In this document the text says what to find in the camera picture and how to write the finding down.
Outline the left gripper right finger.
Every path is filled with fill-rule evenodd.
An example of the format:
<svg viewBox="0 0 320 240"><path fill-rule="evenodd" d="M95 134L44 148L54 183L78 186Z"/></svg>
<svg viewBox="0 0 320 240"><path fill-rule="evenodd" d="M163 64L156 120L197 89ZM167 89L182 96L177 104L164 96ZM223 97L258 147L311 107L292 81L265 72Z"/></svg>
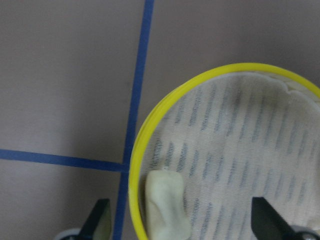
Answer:
<svg viewBox="0 0 320 240"><path fill-rule="evenodd" d="M251 200L251 230L258 240L303 240L264 197Z"/></svg>

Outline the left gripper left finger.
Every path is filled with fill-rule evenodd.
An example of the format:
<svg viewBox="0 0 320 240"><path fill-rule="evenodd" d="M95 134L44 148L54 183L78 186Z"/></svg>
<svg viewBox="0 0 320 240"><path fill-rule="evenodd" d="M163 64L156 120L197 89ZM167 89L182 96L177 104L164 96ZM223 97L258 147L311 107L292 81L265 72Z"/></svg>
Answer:
<svg viewBox="0 0 320 240"><path fill-rule="evenodd" d="M110 200L99 199L82 226L79 240L109 240L111 236Z"/></svg>

